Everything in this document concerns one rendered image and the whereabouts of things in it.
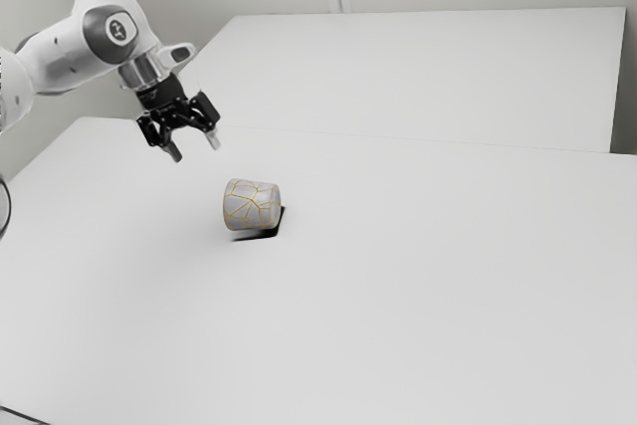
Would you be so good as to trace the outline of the white mug with gold cracks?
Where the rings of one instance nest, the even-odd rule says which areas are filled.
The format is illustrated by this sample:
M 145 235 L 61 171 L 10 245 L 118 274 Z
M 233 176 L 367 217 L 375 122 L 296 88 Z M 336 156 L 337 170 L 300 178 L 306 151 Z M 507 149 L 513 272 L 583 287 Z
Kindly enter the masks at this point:
M 278 226 L 282 215 L 277 184 L 232 178 L 223 196 L 223 219 L 230 231 L 266 231 Z

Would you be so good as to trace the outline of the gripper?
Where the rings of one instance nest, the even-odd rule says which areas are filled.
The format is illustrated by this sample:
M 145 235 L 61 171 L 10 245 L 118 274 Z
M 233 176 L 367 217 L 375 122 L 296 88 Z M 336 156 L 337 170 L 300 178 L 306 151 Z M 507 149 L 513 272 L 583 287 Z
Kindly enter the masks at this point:
M 171 73 L 163 81 L 137 91 L 135 95 L 144 110 L 136 122 L 146 142 L 162 149 L 175 163 L 182 159 L 182 153 L 172 140 L 172 132 L 183 126 L 180 112 L 187 112 L 189 125 L 202 131 L 214 150 L 220 148 L 217 123 L 221 114 L 203 91 L 188 100 L 181 82 Z

